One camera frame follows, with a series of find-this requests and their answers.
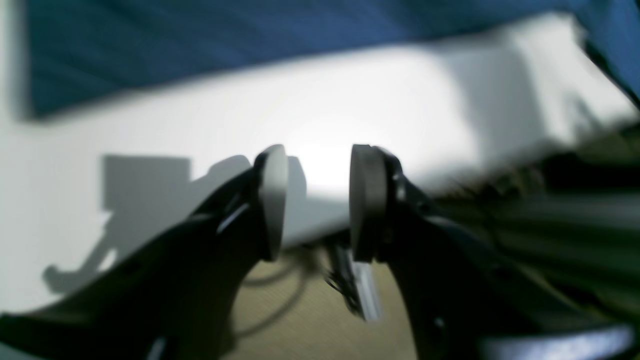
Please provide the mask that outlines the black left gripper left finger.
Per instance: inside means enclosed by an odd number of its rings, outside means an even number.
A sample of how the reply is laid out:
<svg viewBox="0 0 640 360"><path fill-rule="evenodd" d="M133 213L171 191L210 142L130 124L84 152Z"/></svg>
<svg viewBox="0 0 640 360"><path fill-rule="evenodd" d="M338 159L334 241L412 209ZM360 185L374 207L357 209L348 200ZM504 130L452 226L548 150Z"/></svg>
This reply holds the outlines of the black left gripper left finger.
<svg viewBox="0 0 640 360"><path fill-rule="evenodd" d="M48 360L217 360L244 279L281 252L288 180L285 146L269 146L85 287L2 314L2 344Z"/></svg>

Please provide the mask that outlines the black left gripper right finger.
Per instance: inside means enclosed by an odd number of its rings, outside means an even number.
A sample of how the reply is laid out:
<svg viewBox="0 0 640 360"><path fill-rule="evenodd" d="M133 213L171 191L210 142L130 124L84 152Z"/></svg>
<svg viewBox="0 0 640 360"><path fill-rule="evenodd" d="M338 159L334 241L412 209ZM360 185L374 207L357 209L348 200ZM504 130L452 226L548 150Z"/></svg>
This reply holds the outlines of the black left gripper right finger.
<svg viewBox="0 0 640 360"><path fill-rule="evenodd" d="M639 328L592 315L454 221L381 146L350 153L350 243L390 269L419 360L632 360Z"/></svg>

